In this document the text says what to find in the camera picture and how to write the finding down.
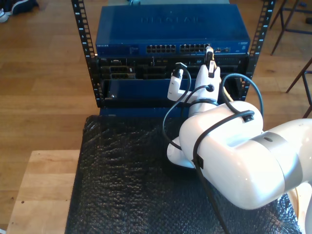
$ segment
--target cable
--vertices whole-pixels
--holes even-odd
[[[243,112],[240,112],[238,114],[234,114],[234,115],[231,115],[229,117],[226,117],[225,119],[219,121],[218,123],[216,123],[213,126],[211,126],[210,128],[208,128],[206,131],[204,131],[196,140],[194,148],[193,148],[193,160],[192,161],[195,165],[199,179],[200,179],[200,181],[204,187],[204,190],[207,194],[208,200],[211,203],[213,210],[214,210],[214,213],[215,213],[217,219],[219,220],[219,223],[220,223],[225,234],[229,234],[229,231],[228,231],[226,224],[225,224],[225,222],[224,222],[224,220],[223,220],[223,218],[222,218],[222,216],[218,210],[218,206],[216,204],[216,201],[215,201],[215,198],[214,198],[213,193],[211,191],[211,188],[208,186],[208,184],[206,182],[206,178],[204,177],[204,175],[200,169],[199,161],[198,161],[199,155],[197,154],[197,151],[198,151],[198,147],[199,147],[200,143],[202,142],[202,140],[207,136],[207,134],[209,134],[214,129],[218,128],[222,124],[225,124],[226,122],[229,122],[230,120],[233,120],[237,117],[243,117],[243,116],[248,116],[248,115],[253,115],[253,114],[254,114],[253,111],[243,111]]]
[[[183,116],[184,107],[185,107],[186,103],[188,102],[188,100],[191,98],[191,96],[192,96],[195,92],[197,92],[198,90],[203,89],[203,88],[209,88],[209,86],[208,86],[208,85],[199,86],[199,87],[195,88],[193,91],[191,91],[191,93],[187,96],[187,98],[186,98],[185,101],[183,102],[183,105],[182,105],[182,108],[181,108],[181,117]]]
[[[242,79],[245,79],[247,80],[251,85],[252,87],[256,90],[257,92],[257,95],[258,95],[258,98],[259,98],[259,102],[260,102],[260,112],[261,112],[261,115],[263,116],[263,100],[262,100],[262,96],[261,96],[261,93],[260,93],[260,90],[258,89],[257,85],[250,79],[248,78],[247,76],[243,75],[243,74],[239,74],[239,73],[232,73],[232,74],[228,74],[226,77],[224,77],[222,79],[222,83],[221,83],[221,89],[224,90],[224,84],[225,84],[225,81],[228,79],[228,78],[233,78],[233,77],[240,77]],[[227,107],[235,114],[238,114],[240,113],[239,110],[235,109],[229,102],[229,100],[227,99],[226,95],[224,92],[222,92],[222,97],[223,97],[223,100],[224,100],[224,103],[227,105]]]
[[[230,101],[234,101],[233,98],[231,98],[230,94],[228,93],[228,91],[226,90],[225,87],[223,87],[223,91],[224,91],[225,96],[226,96]]]
[[[182,94],[182,96],[174,103],[174,105],[169,109],[169,111],[167,112],[167,114],[165,115],[165,118],[162,122],[162,134],[163,136],[167,139],[167,141],[169,141],[170,144],[172,144],[173,146],[175,146],[176,148],[178,148],[179,150],[182,150],[181,149],[181,146],[179,146],[178,144],[175,144],[166,134],[166,131],[165,131],[165,121],[166,121],[166,118],[168,116],[168,114],[184,99],[184,97],[187,95],[187,93],[189,92],[190,88],[191,88],[191,75],[189,73],[189,71],[186,69],[186,67],[179,67],[179,69],[182,69],[183,72],[186,73],[187,75],[187,88],[185,90],[185,92]]]
[[[192,101],[192,103],[191,103],[191,105],[189,107],[191,107],[191,106],[193,106],[195,104],[199,104],[199,103],[209,103],[209,104],[212,104],[212,105],[215,105],[215,106],[219,105],[216,101],[213,101],[213,100],[207,98],[207,99],[197,99],[195,101]]]

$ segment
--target black rack rail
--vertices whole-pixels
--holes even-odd
[[[142,63],[149,63],[156,67],[142,67],[135,66],[130,60],[102,60],[99,59],[94,51],[93,43],[91,39],[89,24],[85,11],[83,0],[72,0],[73,10],[76,18],[76,23],[79,31],[79,36],[85,55],[86,63],[89,70],[91,84],[93,87],[94,95],[96,98],[97,106],[99,108],[104,107],[104,101],[109,97],[108,83],[112,79],[127,79],[135,77],[135,70],[141,70],[139,77],[140,79],[157,79],[157,78],[170,78],[168,77],[168,68],[171,68],[170,59],[162,58],[150,58],[143,59]],[[249,78],[253,78],[254,70],[260,56],[260,52],[263,46],[263,42],[269,27],[269,23],[272,17],[273,9],[275,6],[275,0],[264,0],[261,9],[259,21],[256,28],[256,33],[251,44],[251,49],[247,58],[239,58],[238,64],[225,64],[222,63],[222,57],[216,56],[216,62],[219,66],[223,66],[223,75],[231,72],[242,73]],[[244,101],[249,89],[249,83],[244,80],[240,80],[239,84],[236,85],[237,92],[235,99]]]

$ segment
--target table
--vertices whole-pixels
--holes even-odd
[[[79,150],[33,151],[8,234],[64,233]]]

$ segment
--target metal stool leg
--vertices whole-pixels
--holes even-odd
[[[312,111],[312,106],[310,106],[307,110],[307,112],[304,114],[304,116],[302,118],[307,118],[309,116],[309,114],[311,113]]]
[[[304,68],[302,68],[301,72],[297,75],[296,79],[294,79],[294,81],[292,82],[292,84],[289,86],[288,90],[286,91],[286,93],[288,93],[293,86],[297,83],[297,81],[300,79],[300,77],[302,77],[302,75],[305,73],[305,71],[307,70],[308,67],[310,67],[310,65],[312,64],[312,58],[309,60],[309,62],[304,66]]]
[[[272,21],[272,24],[271,24],[271,26],[270,26],[270,28],[269,28],[269,30],[272,29],[273,25],[275,24],[275,21],[276,21],[277,17],[278,17],[279,14],[281,14],[281,12],[283,11],[283,7],[284,7],[284,5],[286,4],[286,2],[287,2],[287,0],[284,0],[283,3],[282,3],[282,5],[281,5],[281,7],[278,9],[278,11],[277,11],[277,13],[276,13],[276,16],[274,17],[274,19],[273,19],[273,21]]]
[[[293,5],[292,11],[290,12],[290,14],[289,14],[289,16],[288,16],[288,18],[287,18],[287,20],[286,20],[286,23],[285,23],[284,27],[282,28],[281,33],[280,33],[279,36],[278,36],[278,39],[277,39],[277,41],[276,41],[276,43],[275,43],[275,46],[274,46],[274,48],[273,48],[273,50],[272,50],[271,55],[274,54],[275,49],[277,48],[277,46],[278,46],[278,44],[279,44],[279,41],[282,39],[282,36],[283,36],[283,34],[284,34],[284,32],[285,32],[285,30],[286,30],[286,28],[287,28],[289,22],[291,21],[291,19],[292,19],[292,17],[293,17],[293,13],[294,13],[294,11],[295,11],[295,9],[296,9],[298,3],[299,3],[299,0],[296,0],[296,2],[295,2],[294,5]]]

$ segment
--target black bubble wrap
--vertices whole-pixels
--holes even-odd
[[[195,170],[168,161],[161,121],[87,119],[65,233],[223,233]],[[168,121],[169,137],[181,124]],[[231,234],[300,233],[287,195],[247,211],[213,191]]]

